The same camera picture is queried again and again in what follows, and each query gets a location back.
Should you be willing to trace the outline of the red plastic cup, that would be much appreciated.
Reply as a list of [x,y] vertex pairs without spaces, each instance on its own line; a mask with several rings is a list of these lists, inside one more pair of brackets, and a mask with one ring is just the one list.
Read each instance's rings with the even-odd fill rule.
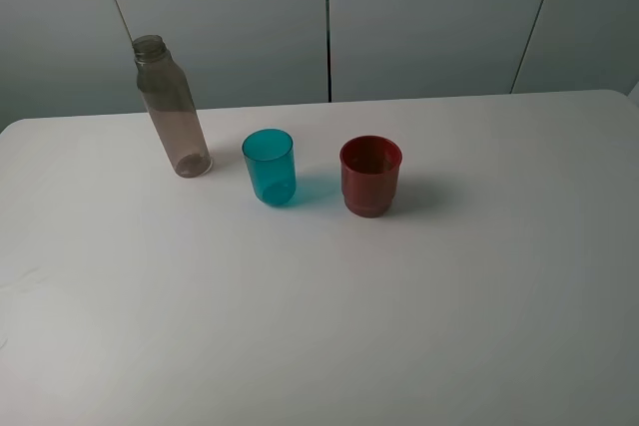
[[399,146],[384,137],[360,136],[342,146],[339,160],[345,206],[361,217],[385,214],[396,193],[402,163]]

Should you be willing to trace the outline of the teal transparent plastic cup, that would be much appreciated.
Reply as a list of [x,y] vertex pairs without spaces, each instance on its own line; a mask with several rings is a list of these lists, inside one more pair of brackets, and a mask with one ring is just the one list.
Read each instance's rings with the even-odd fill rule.
[[285,131],[262,129],[242,144],[252,187],[264,204],[279,207],[290,201],[297,188],[294,141]]

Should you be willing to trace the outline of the smoky transparent plastic bottle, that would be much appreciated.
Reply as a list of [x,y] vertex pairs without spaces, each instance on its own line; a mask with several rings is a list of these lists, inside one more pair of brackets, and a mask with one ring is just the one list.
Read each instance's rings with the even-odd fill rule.
[[184,71],[162,37],[145,35],[132,43],[137,88],[174,172],[196,178],[213,165]]

